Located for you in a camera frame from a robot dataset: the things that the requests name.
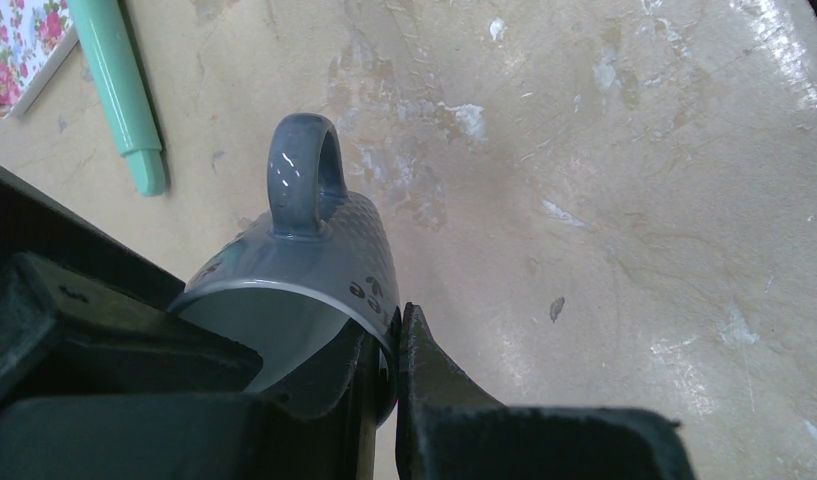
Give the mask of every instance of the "mug handle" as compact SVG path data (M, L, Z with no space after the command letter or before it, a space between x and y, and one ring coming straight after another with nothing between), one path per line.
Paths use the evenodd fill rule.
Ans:
M322 237L320 195L347 195L337 131L320 115L288 115L276 127L270 144L267 196L273 233Z

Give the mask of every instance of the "dirty floor surface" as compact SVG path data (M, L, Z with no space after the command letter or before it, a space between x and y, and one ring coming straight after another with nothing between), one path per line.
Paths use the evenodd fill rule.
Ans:
M0 164L188 278L266 209L278 121L322 113L382 212L401 300L491 394L681 419L701 478L817 479L807 2L129 9L170 192L136 193L80 49L0 119Z

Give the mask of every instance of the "floral notebook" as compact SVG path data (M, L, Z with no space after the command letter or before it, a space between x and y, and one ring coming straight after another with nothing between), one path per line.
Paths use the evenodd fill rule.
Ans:
M25 112L77 42L66 0L0 0L0 117Z

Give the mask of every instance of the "mint green marker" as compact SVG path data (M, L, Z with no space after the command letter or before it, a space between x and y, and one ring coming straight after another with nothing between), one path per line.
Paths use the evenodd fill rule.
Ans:
M128 161L137 191L147 197L164 193L161 140L117 0L70 0L69 11L117 151Z

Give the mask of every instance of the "mug rim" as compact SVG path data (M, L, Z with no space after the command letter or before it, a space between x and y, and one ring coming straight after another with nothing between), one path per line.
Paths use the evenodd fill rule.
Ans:
M396 379L399 374L397 369L397 355L399 354L396 339L392 338L387 330L387 326L379 325L378 322L370 322L366 317L360 315L357 310L350 307L341 300L327 295L319 290L299 285L292 282L282 282L277 280L265 279L240 279L240 278L226 278L199 285L192 290L182 292L167 308L167 311L173 315L178 316L188 307L196 304L199 300L212 295L229 290L246 290L246 289L264 289L264 290L280 290L284 292L295 293L305 297L312 298L321 303L324 303L332 308L335 308L347 315L350 320L359 324L367 333L371 334L379 343L379 349L384 354L387 361L388 369L388 398L382 410L378 412L378 425L381 426L384 420L390 415L394 406L396 405Z

